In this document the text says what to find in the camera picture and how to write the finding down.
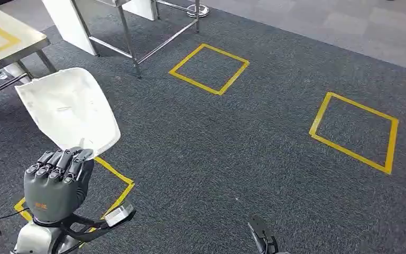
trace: gray floor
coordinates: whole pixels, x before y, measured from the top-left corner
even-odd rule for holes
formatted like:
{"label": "gray floor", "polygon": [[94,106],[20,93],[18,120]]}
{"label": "gray floor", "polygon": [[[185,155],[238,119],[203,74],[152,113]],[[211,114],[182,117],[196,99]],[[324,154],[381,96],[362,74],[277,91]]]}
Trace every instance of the gray floor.
{"label": "gray floor", "polygon": [[[116,13],[84,3],[95,36],[123,48]],[[181,12],[161,11],[160,22],[129,16],[138,51],[189,22]],[[108,50],[93,57],[53,27],[45,33],[57,68],[86,68],[101,85],[122,133],[102,157],[136,183],[129,194],[139,211],[134,221],[84,253],[256,253],[246,225],[252,213],[291,253],[406,253],[406,68],[218,10],[199,35],[188,31],[146,61],[142,80],[129,59]],[[168,74],[201,43],[251,62],[223,96]],[[47,74],[36,56],[23,61],[35,75]],[[191,64],[213,73],[193,76],[212,87],[235,68],[216,55]],[[391,175],[308,134],[329,91],[399,119]],[[318,134],[381,162],[388,133],[385,120],[333,100]],[[15,90],[2,91],[0,215],[13,212],[23,170],[46,149],[53,143]],[[80,214],[99,217],[123,189],[97,167]],[[0,253],[13,247],[24,223],[2,222]]]}
{"label": "gray floor", "polygon": [[38,31],[53,26],[53,21],[41,0],[12,0],[0,5],[0,10]]}
{"label": "gray floor", "polygon": [[406,0],[202,2],[225,12],[406,67]]}

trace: table top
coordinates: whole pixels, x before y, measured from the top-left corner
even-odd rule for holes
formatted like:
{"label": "table top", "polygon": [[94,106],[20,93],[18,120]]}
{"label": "table top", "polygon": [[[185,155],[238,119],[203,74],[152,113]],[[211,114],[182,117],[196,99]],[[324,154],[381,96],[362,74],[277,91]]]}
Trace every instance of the table top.
{"label": "table top", "polygon": [[45,34],[0,11],[0,69],[49,44]]}

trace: round metal base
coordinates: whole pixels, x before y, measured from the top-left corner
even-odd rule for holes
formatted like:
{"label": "round metal base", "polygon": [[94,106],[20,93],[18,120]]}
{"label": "round metal base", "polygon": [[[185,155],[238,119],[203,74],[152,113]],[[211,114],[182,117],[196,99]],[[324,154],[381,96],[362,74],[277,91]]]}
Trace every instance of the round metal base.
{"label": "round metal base", "polygon": [[[189,7],[187,7],[188,10],[190,11],[195,11],[195,4],[189,5]],[[195,14],[191,13],[191,12],[187,12],[189,17],[197,17]],[[202,5],[200,4],[200,12],[198,14],[199,17],[206,17],[209,14],[209,8],[206,5]]]}

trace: metal rod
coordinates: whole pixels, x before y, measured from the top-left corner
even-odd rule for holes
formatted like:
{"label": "metal rod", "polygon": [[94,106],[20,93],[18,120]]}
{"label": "metal rod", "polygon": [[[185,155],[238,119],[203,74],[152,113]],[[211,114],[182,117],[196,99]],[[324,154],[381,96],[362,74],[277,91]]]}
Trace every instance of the metal rod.
{"label": "metal rod", "polygon": [[130,35],[130,31],[128,29],[127,20],[125,19],[124,9],[122,9],[122,6],[119,6],[117,8],[117,10],[119,11],[119,16],[121,17],[122,26],[124,27],[124,33],[125,33],[125,39],[127,41],[128,51],[132,55],[133,65],[136,68],[136,73],[137,73],[138,78],[140,78],[141,77],[141,71],[139,70],[139,64],[138,64],[137,59],[136,59],[136,54],[135,54],[135,52],[133,50],[133,47],[132,47],[132,38],[131,38],[131,35]]}
{"label": "metal rod", "polygon": [[195,12],[195,11],[189,10],[189,9],[187,9],[187,8],[185,8],[185,7],[182,7],[182,6],[179,6],[179,5],[176,5],[176,4],[168,3],[168,2],[163,1],[163,0],[156,0],[156,2],[157,2],[157,3],[160,3],[160,4],[164,4],[164,5],[170,6],[170,7],[172,7],[172,8],[176,8],[176,9],[185,11],[185,12],[190,12],[190,13],[193,13],[193,14],[197,14],[197,12]]}
{"label": "metal rod", "polygon": [[0,85],[0,91],[3,90],[4,88],[13,85],[14,83],[20,81],[22,78],[28,77],[29,75],[27,73],[23,73],[21,75],[19,75],[18,77],[15,77],[5,83],[3,83],[2,85]]}
{"label": "metal rod", "polygon": [[[89,32],[88,26],[86,25],[85,20],[83,19],[83,16],[81,15],[80,10],[78,9],[76,0],[71,0],[71,2],[72,2],[72,5],[74,6],[74,8],[76,9],[77,16],[78,16],[78,18],[80,19],[80,22],[83,25],[83,29],[84,29],[84,31],[86,33],[86,36],[91,37],[91,33]],[[94,42],[90,41],[90,43],[91,43],[91,48],[94,50],[94,53],[96,53],[96,55],[99,56],[100,55],[99,51],[97,51],[97,48],[96,48],[96,45],[94,44]]]}
{"label": "metal rod", "polygon": [[27,69],[27,67],[22,63],[21,60],[16,61],[16,63],[20,65],[21,69],[22,69],[25,73],[27,73],[27,76],[28,76],[30,79],[33,79],[32,73],[30,73],[29,69]]}
{"label": "metal rod", "polygon": [[195,32],[200,32],[200,0],[195,0],[195,11],[197,12],[195,19],[197,23],[195,24]]}
{"label": "metal rod", "polygon": [[41,61],[43,61],[44,65],[49,69],[51,73],[57,72],[57,69],[53,66],[49,58],[44,54],[44,52],[40,49],[36,52],[38,57],[40,57]]}
{"label": "metal rod", "polygon": [[160,17],[160,10],[158,9],[158,2],[157,2],[157,0],[152,0],[152,4],[155,5],[156,18],[157,18],[158,20],[160,20],[160,19],[161,19],[161,17]]}
{"label": "metal rod", "polygon": [[90,36],[89,39],[90,39],[91,41],[95,41],[95,42],[99,43],[100,45],[105,46],[105,47],[107,47],[107,48],[109,48],[109,49],[111,49],[111,50],[114,50],[114,51],[116,51],[117,53],[119,53],[119,54],[121,54],[121,55],[124,55],[124,56],[126,56],[126,57],[128,57],[128,58],[133,58],[131,54],[129,54],[129,53],[123,51],[123,50],[120,50],[120,49],[118,49],[118,48],[116,48],[116,47],[114,47],[114,46],[111,46],[110,44],[108,44],[108,43],[106,43],[106,42],[104,42],[104,41],[101,41],[101,40],[99,40],[99,39],[96,38],[96,37]]}
{"label": "metal rod", "polygon": [[158,50],[164,48],[164,46],[166,46],[167,44],[169,44],[169,42],[171,42],[173,39],[175,39],[177,36],[179,36],[180,34],[182,34],[184,31],[186,31],[187,29],[189,29],[191,26],[193,26],[195,23],[197,22],[197,19],[195,19],[194,21],[192,21],[190,24],[188,24],[187,26],[185,26],[183,29],[181,29],[180,31],[178,31],[176,34],[174,34],[172,37],[168,38],[166,41],[164,41],[161,45],[159,45],[158,47],[156,47],[154,50],[150,51],[150,53],[146,54],[143,58],[141,58],[139,60],[139,63],[141,64],[143,61],[147,60],[147,58],[149,58],[150,56],[152,56],[153,54],[155,54]]}

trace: carpet floor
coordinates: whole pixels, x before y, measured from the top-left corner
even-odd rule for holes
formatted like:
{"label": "carpet floor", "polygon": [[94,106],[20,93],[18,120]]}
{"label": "carpet floor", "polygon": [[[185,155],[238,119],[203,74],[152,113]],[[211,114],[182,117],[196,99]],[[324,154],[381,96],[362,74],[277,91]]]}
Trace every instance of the carpet floor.
{"label": "carpet floor", "polygon": [[[185,0],[175,3],[186,4]],[[95,37],[124,48],[115,10],[79,1]],[[138,56],[184,24],[127,15]],[[99,82],[121,139],[101,157],[134,180],[134,220],[83,246],[83,253],[256,253],[247,221],[266,219],[290,253],[406,253],[406,68],[219,10],[142,64],[99,47],[101,57],[44,31],[58,69],[81,67]],[[250,62],[222,96],[168,72],[202,43]],[[36,76],[37,56],[23,59]],[[177,72],[220,89],[240,62],[204,49]],[[392,173],[385,174],[309,134],[327,92],[399,120]],[[390,121],[333,98],[317,134],[383,165]],[[23,197],[24,169],[55,145],[41,133],[16,91],[0,92],[0,215]],[[78,211],[100,217],[126,187],[96,164]],[[0,253],[25,219],[1,223]]]}

